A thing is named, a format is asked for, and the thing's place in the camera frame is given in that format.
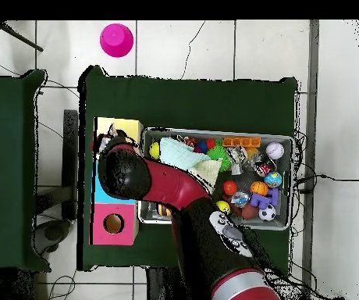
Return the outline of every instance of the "gray bin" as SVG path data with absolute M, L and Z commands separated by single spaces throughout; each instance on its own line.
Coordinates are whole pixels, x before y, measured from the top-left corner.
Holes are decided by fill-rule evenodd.
M 252 229 L 261 230 L 285 230 L 292 221 L 292 197 L 293 197 L 293 160 L 294 160 L 294 146 L 295 142 L 292 137 L 288 136 L 274 136 L 269 134 L 246 134 L 234 132 L 221 131 L 202 131 L 202 130 L 185 130 L 185 129 L 164 129 L 148 127 L 144 129 L 141 137 L 141 152 L 144 156 L 149 156 L 149 146 L 153 142 L 153 138 L 172 137 L 173 135 L 181 135 L 183 137 L 190 137 L 206 140 L 208 138 L 223 138 L 223 137 L 260 137 L 261 152 L 265 151 L 265 147 L 271 142 L 279 142 L 284 147 L 283 157 L 275 161 L 276 171 L 283 176 L 283 184 L 279 187 L 279 201 L 276 206 L 276 217 L 273 221 L 267 222 L 260 220 L 258 217 L 252 220 L 245 220 L 241 216 L 234 216 L 231 214 L 231 219 L 235 224 L 244 224 Z M 238 186 L 238 191 L 249 192 L 251 183 L 256 180 L 263 180 L 253 170 L 244 171 L 241 175 L 233 176 L 230 171 L 219 173 L 215 183 L 215 190 L 211 197 L 214 201 L 222 200 L 222 183 L 226 180 L 234 180 Z M 159 216 L 153 217 L 152 210 L 155 208 L 154 203 L 138 202 L 138 218 L 143 223 L 171 223 L 170 218 Z

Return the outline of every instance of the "light blue cloth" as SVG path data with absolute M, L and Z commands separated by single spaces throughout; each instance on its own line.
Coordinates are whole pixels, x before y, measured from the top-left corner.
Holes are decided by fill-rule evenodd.
M 160 161 L 182 170 L 188 170 L 201 161 L 211 160 L 210 156 L 193 152 L 194 148 L 172 138 L 160 140 Z

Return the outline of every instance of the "round hole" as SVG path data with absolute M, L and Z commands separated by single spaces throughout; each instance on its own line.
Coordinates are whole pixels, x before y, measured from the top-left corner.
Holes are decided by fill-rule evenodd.
M 103 227 L 110 234 L 119 234 L 124 228 L 124 219 L 119 214 L 110 214 L 103 220 Z

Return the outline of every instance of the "magenta cup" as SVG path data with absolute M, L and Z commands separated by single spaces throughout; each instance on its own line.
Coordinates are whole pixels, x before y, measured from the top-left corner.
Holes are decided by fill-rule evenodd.
M 110 24 L 101 32 L 101 47 L 114 58 L 127 55 L 133 47 L 133 34 L 122 24 Z

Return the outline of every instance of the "dark green cloth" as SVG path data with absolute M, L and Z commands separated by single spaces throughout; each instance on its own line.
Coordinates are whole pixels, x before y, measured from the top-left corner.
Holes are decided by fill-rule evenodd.
M 80 115 L 80 121 L 85 119 L 85 146 L 91 146 L 96 116 L 139 120 L 144 127 L 293 136 L 294 78 L 267 82 L 106 77 L 95 66 L 84 72 L 80 88 L 86 89 L 85 117 Z M 85 202 L 91 201 L 91 171 L 92 153 L 85 148 Z M 84 268 L 177 264 L 169 225 L 140 223 L 133 246 L 89 245 L 90 207 L 90 203 L 84 206 Z M 286 273 L 289 231 L 257 234 L 274 265 Z
M 0 267 L 48 270 L 32 247 L 34 96 L 44 71 L 0 77 Z

